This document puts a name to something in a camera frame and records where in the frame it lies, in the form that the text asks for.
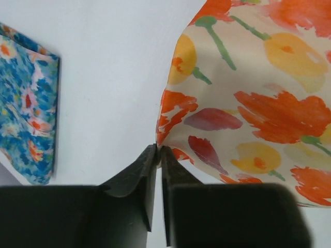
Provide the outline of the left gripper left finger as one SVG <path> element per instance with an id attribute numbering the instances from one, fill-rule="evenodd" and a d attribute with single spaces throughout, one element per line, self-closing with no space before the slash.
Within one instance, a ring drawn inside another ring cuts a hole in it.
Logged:
<path id="1" fill-rule="evenodd" d="M 157 148 L 100 185 L 2 186 L 1 247 L 146 247 Z"/>

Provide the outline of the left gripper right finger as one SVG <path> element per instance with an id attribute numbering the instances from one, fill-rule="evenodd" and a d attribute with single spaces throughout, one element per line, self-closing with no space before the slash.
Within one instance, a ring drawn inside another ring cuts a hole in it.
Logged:
<path id="1" fill-rule="evenodd" d="M 160 151 L 164 224 L 171 247 L 311 247 L 294 196 L 274 183 L 204 184 Z"/>

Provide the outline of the orange floral skirt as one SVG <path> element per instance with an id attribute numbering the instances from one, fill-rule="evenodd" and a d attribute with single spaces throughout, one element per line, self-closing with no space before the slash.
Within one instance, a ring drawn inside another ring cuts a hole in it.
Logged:
<path id="1" fill-rule="evenodd" d="M 330 207 L 330 1 L 206 1 L 176 44 L 156 140 L 224 183 Z"/>

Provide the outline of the blue floral skirt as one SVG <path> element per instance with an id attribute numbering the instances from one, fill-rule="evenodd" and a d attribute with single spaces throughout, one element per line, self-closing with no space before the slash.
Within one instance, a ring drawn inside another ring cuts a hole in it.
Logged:
<path id="1" fill-rule="evenodd" d="M 14 176 L 49 183 L 55 160 L 60 57 L 1 24 L 1 155 Z"/>

